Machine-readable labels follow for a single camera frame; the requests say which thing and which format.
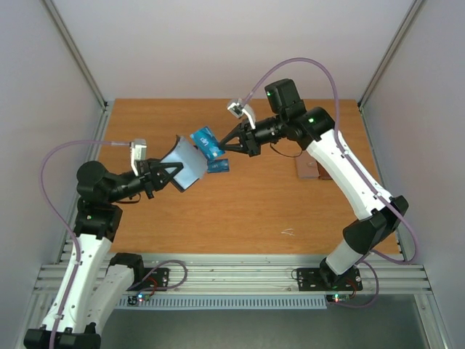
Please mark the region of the black leather card holder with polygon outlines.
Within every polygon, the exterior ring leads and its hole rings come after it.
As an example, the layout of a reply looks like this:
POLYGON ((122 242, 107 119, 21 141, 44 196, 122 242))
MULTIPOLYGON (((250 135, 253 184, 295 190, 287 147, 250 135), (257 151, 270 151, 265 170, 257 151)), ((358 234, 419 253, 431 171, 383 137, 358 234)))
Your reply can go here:
POLYGON ((161 159, 161 163, 182 164, 182 169, 171 180, 173 186, 181 193, 202 179, 207 172, 207 159, 203 153, 179 135, 172 149, 161 159))

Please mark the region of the blue credit card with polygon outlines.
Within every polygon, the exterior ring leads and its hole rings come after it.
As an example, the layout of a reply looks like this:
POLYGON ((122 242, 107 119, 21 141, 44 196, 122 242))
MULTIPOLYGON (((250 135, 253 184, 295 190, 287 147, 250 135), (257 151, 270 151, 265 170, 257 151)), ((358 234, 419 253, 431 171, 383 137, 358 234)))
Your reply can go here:
POLYGON ((224 173, 230 171, 230 162, 228 159, 214 159, 209 161, 207 164, 207 172, 213 173, 224 173))
POLYGON ((225 151, 219 147, 219 141, 209 127, 200 128, 192 133, 190 138, 208 161, 225 155, 225 151))

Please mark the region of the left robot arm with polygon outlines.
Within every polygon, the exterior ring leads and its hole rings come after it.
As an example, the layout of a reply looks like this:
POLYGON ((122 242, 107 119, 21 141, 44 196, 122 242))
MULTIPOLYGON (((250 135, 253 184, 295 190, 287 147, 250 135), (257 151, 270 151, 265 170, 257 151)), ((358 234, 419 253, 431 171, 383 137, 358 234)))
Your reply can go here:
POLYGON ((137 161, 136 171, 113 174, 98 161, 77 171, 78 200, 72 255, 49 312, 37 329, 28 329, 26 348, 99 348, 102 330, 125 291, 139 289, 149 274, 139 254, 118 253, 101 284, 100 266, 123 214, 117 202, 145 193, 152 198, 183 169, 159 159, 137 161))

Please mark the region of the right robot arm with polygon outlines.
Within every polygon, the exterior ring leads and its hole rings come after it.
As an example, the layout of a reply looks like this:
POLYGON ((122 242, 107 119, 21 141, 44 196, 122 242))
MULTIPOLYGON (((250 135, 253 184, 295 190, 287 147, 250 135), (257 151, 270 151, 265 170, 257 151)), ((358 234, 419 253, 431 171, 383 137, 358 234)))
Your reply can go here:
POLYGON ((333 289, 344 283, 347 271, 394 233, 408 202, 385 190, 349 148, 330 114, 321 107, 307 110, 291 79, 265 87, 273 116, 257 121, 251 107, 231 100, 227 109, 237 119, 245 116, 219 143, 224 151, 258 156, 261 147, 286 138, 313 157, 346 196, 356 220, 343 230, 341 243, 320 262, 323 284, 333 289))

